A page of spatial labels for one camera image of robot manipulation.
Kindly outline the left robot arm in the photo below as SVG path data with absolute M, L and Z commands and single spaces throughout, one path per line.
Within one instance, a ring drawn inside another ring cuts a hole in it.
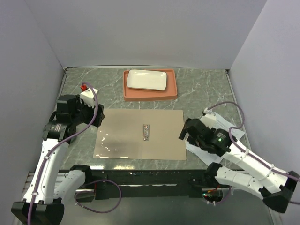
M 11 212 L 24 225 L 58 225 L 64 215 L 64 203 L 78 187 L 89 188 L 93 177 L 90 166 L 74 165 L 66 179 L 55 186 L 63 157 L 73 138 L 79 135 L 76 127 L 100 127 L 104 107 L 96 96 L 62 95 L 56 101 L 43 129 L 40 159 L 33 179 L 20 202 L 13 202 Z

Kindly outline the tan paper folder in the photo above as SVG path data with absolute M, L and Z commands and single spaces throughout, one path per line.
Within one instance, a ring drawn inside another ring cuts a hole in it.
M 105 109 L 94 158 L 186 160 L 182 110 Z

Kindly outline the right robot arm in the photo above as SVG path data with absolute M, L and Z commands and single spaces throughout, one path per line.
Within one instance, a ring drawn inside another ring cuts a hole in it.
M 214 119 L 188 118 L 179 138 L 218 155 L 240 167 L 244 172 L 231 170 L 211 163 L 205 172 L 205 182 L 210 187 L 228 185 L 260 198 L 270 209 L 285 213 L 300 181 L 295 171 L 284 171 L 250 151 L 231 134 L 231 131 L 212 127 Z

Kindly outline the white printed paper sheets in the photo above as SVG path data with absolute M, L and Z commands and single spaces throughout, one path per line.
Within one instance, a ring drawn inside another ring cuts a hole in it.
M 239 142 L 239 140 L 231 134 L 231 129 L 234 128 L 230 126 L 225 129 L 224 127 L 218 126 L 218 116 L 216 116 L 217 122 L 215 124 L 215 134 L 212 143 L 215 144 L 216 150 L 202 150 L 198 145 L 196 145 L 192 140 L 189 139 L 189 134 L 187 133 L 185 139 L 190 145 L 198 147 L 201 151 L 205 151 L 209 154 L 218 156 L 219 158 L 227 159 L 235 164 L 240 164 L 244 158 L 247 156 L 247 148 Z

